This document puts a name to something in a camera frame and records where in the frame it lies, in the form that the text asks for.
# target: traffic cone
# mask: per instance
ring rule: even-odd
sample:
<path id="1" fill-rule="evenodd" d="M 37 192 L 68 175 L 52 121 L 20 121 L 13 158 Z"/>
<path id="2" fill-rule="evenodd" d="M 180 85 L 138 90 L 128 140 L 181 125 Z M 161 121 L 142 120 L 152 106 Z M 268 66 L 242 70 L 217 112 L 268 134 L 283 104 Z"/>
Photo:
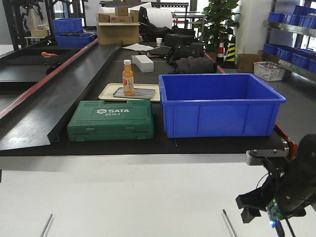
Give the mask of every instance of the traffic cone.
<path id="1" fill-rule="evenodd" d="M 219 48 L 218 48 L 218 51 L 217 51 L 216 62 L 219 65 L 224 62 L 224 39 L 221 39 L 221 42 L 219 44 Z"/>
<path id="2" fill-rule="evenodd" d="M 222 64 L 222 68 L 235 69 L 235 54 L 236 54 L 236 37 L 232 36 L 226 53 L 226 60 Z"/>

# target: white tray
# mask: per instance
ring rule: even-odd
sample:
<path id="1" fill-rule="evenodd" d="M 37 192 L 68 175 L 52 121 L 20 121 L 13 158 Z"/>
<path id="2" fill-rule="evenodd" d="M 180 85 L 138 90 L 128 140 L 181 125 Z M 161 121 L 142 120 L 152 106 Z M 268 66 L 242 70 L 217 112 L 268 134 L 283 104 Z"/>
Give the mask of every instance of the white tray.
<path id="1" fill-rule="evenodd" d="M 114 97 L 113 94 L 116 92 L 118 88 L 122 87 L 122 83 L 110 83 L 104 88 L 104 90 L 99 95 L 100 100 L 108 100 L 108 101 L 126 101 L 126 100 L 137 100 L 134 98 L 124 98 L 124 97 Z M 156 84 L 134 84 L 134 88 L 141 89 L 154 89 L 155 94 L 152 99 L 152 102 L 160 102 L 160 92 L 159 85 Z"/>

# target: yellow and black striped post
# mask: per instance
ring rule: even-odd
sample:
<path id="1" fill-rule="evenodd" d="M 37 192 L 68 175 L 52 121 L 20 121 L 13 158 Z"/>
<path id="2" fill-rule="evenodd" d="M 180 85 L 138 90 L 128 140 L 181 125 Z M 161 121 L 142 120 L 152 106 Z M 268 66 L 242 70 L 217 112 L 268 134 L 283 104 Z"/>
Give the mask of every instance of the yellow and black striped post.
<path id="1" fill-rule="evenodd" d="M 236 37 L 232 36 L 231 42 L 229 43 L 228 50 L 226 53 L 225 62 L 222 64 L 222 68 L 231 68 L 234 69 L 235 67 L 235 57 L 236 55 Z"/>

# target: blue bin on shelf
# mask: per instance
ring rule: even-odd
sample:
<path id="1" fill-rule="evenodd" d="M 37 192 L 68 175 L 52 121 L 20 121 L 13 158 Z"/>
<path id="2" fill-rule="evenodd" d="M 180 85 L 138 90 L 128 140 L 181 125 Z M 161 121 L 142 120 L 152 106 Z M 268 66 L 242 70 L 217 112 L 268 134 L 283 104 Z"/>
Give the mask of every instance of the blue bin on shelf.
<path id="1" fill-rule="evenodd" d="M 310 65 L 308 67 L 308 71 L 311 71 L 312 73 L 316 73 L 316 60 L 311 60 Z"/>
<path id="2" fill-rule="evenodd" d="M 306 6 L 296 5 L 293 12 L 294 15 L 301 15 L 301 16 L 307 16 L 308 13 L 316 13 L 316 9 L 306 7 Z"/>
<path id="3" fill-rule="evenodd" d="M 310 53 L 312 55 L 316 55 L 315 51 L 309 50 L 309 49 L 305 49 L 305 48 L 295 48 L 298 52 L 304 52 L 304 53 Z"/>
<path id="4" fill-rule="evenodd" d="M 270 13 L 269 13 L 268 21 L 282 23 L 282 21 L 283 21 L 283 13 L 270 12 Z"/>
<path id="5" fill-rule="evenodd" d="M 54 26 L 54 35 L 64 33 L 83 33 L 81 18 L 61 18 L 52 20 Z"/>
<path id="6" fill-rule="evenodd" d="M 299 15 L 293 15 L 293 14 L 284 14 L 283 16 L 283 23 L 298 26 L 300 22 L 300 16 Z"/>
<path id="7" fill-rule="evenodd" d="M 277 44 L 265 43 L 263 46 L 263 51 L 271 55 L 276 55 L 278 46 L 279 45 Z"/>
<path id="8" fill-rule="evenodd" d="M 168 137 L 269 136 L 286 99 L 253 74 L 160 75 Z"/>
<path id="9" fill-rule="evenodd" d="M 316 28 L 316 16 L 300 16 L 300 22 L 298 25 L 314 29 Z"/>
<path id="10" fill-rule="evenodd" d="M 310 65 L 311 59 L 315 59 L 315 57 L 311 54 L 293 53 L 292 64 L 307 69 Z"/>
<path id="11" fill-rule="evenodd" d="M 278 48 L 276 51 L 276 57 L 291 62 L 293 52 L 295 52 L 295 49 L 292 48 Z"/>
<path id="12" fill-rule="evenodd" d="M 80 34 L 81 36 L 55 36 L 60 48 L 83 48 L 95 39 L 95 34 Z"/>

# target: green leaves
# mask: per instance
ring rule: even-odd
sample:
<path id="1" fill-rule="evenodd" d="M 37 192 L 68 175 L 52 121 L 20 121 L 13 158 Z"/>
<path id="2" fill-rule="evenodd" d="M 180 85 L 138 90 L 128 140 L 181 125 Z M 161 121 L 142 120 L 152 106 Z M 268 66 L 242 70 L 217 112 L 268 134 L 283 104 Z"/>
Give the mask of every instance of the green leaves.
<path id="1" fill-rule="evenodd" d="M 233 34 L 232 27 L 238 27 L 239 22 L 232 19 L 233 15 L 240 13 L 232 12 L 238 6 L 238 0 L 208 0 L 209 4 L 202 12 L 205 14 L 204 26 L 195 26 L 201 32 L 199 41 L 207 43 L 207 49 L 218 49 L 220 40 L 224 40 L 224 47 L 228 47 L 229 36 Z"/>
<path id="2" fill-rule="evenodd" d="M 227 8 L 229 9 L 234 9 L 236 7 L 238 7 L 238 2 L 239 0 L 227 0 Z"/>

